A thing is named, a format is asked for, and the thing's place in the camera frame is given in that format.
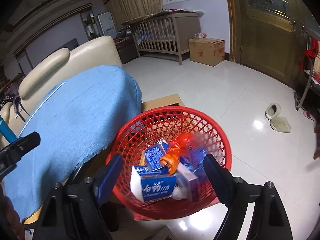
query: slipper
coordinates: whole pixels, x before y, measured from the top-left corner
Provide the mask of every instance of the slipper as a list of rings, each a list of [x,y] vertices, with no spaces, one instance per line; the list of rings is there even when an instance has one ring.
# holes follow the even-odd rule
[[[277,116],[270,121],[270,126],[277,132],[291,132],[291,125],[283,116]]]
[[[281,113],[281,107],[277,103],[271,103],[270,106],[268,106],[265,115],[268,120],[271,120],[272,118],[277,117]]]
[[[312,121],[314,121],[314,119],[313,119],[313,117],[312,117],[312,115],[310,114],[310,112],[309,111],[303,111],[303,115],[306,117],[306,118],[308,118],[308,119],[310,119],[310,120],[312,120]]]

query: white tiled floor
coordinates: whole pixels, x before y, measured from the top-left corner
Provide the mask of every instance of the white tiled floor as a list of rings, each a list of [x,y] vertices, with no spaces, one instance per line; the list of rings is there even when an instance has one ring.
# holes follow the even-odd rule
[[[178,93],[186,106],[217,121],[230,141],[231,173],[248,183],[271,180],[286,208],[294,239],[306,239],[319,217],[320,160],[313,160],[314,122],[294,107],[293,90],[250,68],[223,61],[215,67],[185,60],[177,62],[142,57],[124,69],[138,82],[142,101]],[[281,105],[282,116],[292,126],[289,134],[272,130],[264,111],[272,102]],[[213,239],[227,208],[217,204],[177,220],[137,222],[132,212],[120,212],[121,228],[115,240],[143,239],[167,225],[179,239]],[[253,204],[239,239],[245,239]]]

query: wooden door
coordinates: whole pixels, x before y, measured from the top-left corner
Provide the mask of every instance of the wooden door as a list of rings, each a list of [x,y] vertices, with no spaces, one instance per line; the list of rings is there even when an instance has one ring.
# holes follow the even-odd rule
[[[239,0],[240,63],[294,86],[305,47],[297,0]]]

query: blue toothpaste box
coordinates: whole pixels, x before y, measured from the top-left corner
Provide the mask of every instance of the blue toothpaste box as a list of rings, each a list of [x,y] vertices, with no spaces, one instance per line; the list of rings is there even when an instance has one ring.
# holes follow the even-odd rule
[[[186,156],[181,156],[180,157],[180,163],[183,164],[183,166],[185,166],[189,171],[192,171],[193,172],[193,167],[190,163],[190,160],[188,157]]]
[[[163,167],[159,159],[166,154],[168,149],[168,143],[164,139],[160,139],[153,146],[144,150],[145,161],[150,171],[155,171]]]
[[[141,202],[152,202],[172,196],[176,176],[167,167],[150,171],[147,166],[132,166],[130,189]]]

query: dark leather ottoman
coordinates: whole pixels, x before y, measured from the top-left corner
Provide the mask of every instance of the dark leather ottoman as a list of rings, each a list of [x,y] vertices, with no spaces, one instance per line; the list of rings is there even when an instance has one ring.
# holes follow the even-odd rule
[[[116,43],[120,60],[122,64],[126,64],[129,61],[138,57],[136,45],[134,44],[133,37],[125,38],[122,41]]]

